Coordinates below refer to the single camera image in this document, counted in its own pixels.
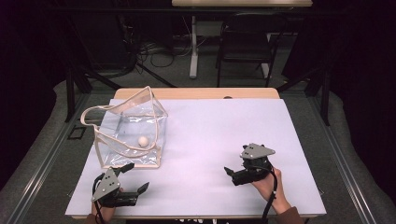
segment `black chair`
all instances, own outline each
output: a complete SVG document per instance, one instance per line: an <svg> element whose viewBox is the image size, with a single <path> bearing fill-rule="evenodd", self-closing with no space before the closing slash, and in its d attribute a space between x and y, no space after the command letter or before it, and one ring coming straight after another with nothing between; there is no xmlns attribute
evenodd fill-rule
<svg viewBox="0 0 396 224"><path fill-rule="evenodd" d="M228 17L221 25L218 68L218 87L221 79L221 62L269 64L265 82L268 87L280 37L287 27L287 19L275 13L240 12ZM267 39L274 34L276 38Z"/></svg>

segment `white tabletop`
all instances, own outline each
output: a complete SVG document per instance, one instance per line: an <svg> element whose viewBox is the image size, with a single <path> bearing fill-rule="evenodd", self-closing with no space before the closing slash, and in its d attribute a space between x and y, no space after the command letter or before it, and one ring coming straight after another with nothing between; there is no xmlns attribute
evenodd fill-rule
<svg viewBox="0 0 396 224"><path fill-rule="evenodd" d="M311 0L172 0L174 7L311 7Z"/></svg>
<svg viewBox="0 0 396 224"><path fill-rule="evenodd" d="M126 192L146 182L149 186L136 206L119 207L115 218L261 217L266 201L259 192L250 184L234 186L224 171L224 166L243 168L239 154L249 143L276 151L269 160L282 170L286 195L303 217L326 214L283 100L161 100L161 104L169 114L161 167L119 175ZM67 216L91 212L93 180L104 171L92 147Z"/></svg>

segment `table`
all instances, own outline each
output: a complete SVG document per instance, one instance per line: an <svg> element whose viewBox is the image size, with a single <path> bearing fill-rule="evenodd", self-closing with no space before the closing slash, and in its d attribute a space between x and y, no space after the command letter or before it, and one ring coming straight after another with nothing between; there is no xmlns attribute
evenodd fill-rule
<svg viewBox="0 0 396 224"><path fill-rule="evenodd" d="M275 89L152 90L169 114L162 165L120 174L126 192L150 184L135 207L118 208L115 218L260 218L265 206L260 194L249 184L235 187L223 167L240 170L242 145L262 139L267 147L276 150L269 159L282 170L287 197L301 216L326 214L289 112ZM120 89L112 104L138 91ZM233 99L222 99L226 96ZM246 111L246 116L241 116L241 110ZM234 116L238 119L223 122ZM238 134L227 134L229 131ZM90 213L92 183L103 171L93 147L65 212L67 216L84 218Z"/></svg>
<svg viewBox="0 0 396 224"><path fill-rule="evenodd" d="M311 0L172 0L174 7L311 7ZM197 21L192 16L191 21L191 67L190 78L197 78L198 49ZM264 75L268 74L268 64L262 64Z"/></svg>

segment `white ball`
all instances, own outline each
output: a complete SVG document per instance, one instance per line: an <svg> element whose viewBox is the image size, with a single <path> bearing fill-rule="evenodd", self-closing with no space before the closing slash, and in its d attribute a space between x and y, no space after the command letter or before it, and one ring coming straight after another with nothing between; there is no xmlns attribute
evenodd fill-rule
<svg viewBox="0 0 396 224"><path fill-rule="evenodd" d="M146 136L140 136L137 142L139 146L146 147L149 144L149 139Z"/></svg>

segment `person's right hand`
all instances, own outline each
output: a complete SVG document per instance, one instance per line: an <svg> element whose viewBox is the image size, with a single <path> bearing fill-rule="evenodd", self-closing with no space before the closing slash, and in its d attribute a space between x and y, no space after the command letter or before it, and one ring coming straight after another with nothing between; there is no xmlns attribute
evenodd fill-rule
<svg viewBox="0 0 396 224"><path fill-rule="evenodd" d="M279 215L291 208L288 200L286 200L285 192L283 191L282 174L280 170L274 167L274 173L277 178L276 197L272 203L275 212ZM260 195L268 202L274 190L274 177L269 174L262 180L251 183L260 193Z"/></svg>

